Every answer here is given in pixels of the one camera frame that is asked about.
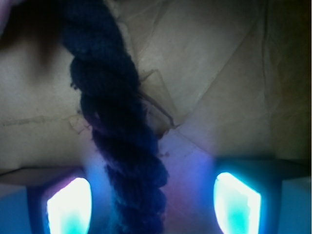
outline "light opening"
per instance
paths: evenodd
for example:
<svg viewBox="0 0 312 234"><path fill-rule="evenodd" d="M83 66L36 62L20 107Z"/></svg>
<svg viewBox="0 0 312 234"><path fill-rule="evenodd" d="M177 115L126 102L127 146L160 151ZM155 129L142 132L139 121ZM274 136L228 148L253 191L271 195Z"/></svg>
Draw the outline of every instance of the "light opening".
<svg viewBox="0 0 312 234"><path fill-rule="evenodd" d="M51 234L86 234L92 211L90 183L76 178L47 202Z"/></svg>
<svg viewBox="0 0 312 234"><path fill-rule="evenodd" d="M214 183L214 211L224 234L258 234L261 194L225 172Z"/></svg>

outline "beige surface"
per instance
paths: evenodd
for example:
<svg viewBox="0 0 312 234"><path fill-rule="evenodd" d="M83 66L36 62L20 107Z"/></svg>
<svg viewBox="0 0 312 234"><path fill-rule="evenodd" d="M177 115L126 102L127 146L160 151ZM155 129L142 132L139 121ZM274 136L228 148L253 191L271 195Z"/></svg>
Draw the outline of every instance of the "beige surface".
<svg viewBox="0 0 312 234"><path fill-rule="evenodd" d="M17 8L0 41L2 167L79 164L94 151L50 3ZM247 0L114 5L142 89L211 155L310 157L310 2L268 3L267 13ZM161 132L170 126L151 113Z"/></svg>

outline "rope fiber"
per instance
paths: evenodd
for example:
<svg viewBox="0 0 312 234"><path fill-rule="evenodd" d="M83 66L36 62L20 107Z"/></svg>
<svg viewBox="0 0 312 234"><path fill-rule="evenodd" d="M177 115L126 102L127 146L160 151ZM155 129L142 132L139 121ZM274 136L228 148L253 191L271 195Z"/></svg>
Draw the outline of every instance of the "rope fiber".
<svg viewBox="0 0 312 234"><path fill-rule="evenodd" d="M159 234L168 172L145 121L138 73L102 0L63 0L63 45L73 54L72 86L106 160L113 189L111 233Z"/></svg>

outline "dark blue rope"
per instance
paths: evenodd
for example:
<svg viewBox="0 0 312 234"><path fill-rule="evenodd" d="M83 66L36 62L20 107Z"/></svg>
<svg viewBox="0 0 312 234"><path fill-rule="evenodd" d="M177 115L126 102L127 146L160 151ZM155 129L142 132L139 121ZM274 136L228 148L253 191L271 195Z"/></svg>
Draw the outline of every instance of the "dark blue rope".
<svg viewBox="0 0 312 234"><path fill-rule="evenodd" d="M158 234L168 173L157 158L157 138L145 122L136 68L102 0L64 0L63 44L74 55L73 86L107 162L113 188L112 233Z"/></svg>

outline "twisted rope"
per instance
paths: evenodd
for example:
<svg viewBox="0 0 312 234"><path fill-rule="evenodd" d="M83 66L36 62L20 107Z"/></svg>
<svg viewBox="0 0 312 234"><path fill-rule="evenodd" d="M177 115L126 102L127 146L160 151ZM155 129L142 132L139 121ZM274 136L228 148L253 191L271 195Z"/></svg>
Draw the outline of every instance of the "twisted rope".
<svg viewBox="0 0 312 234"><path fill-rule="evenodd" d="M65 0L63 44L74 55L73 86L113 188L112 233L158 234L168 173L145 122L136 68L102 0Z"/></svg>

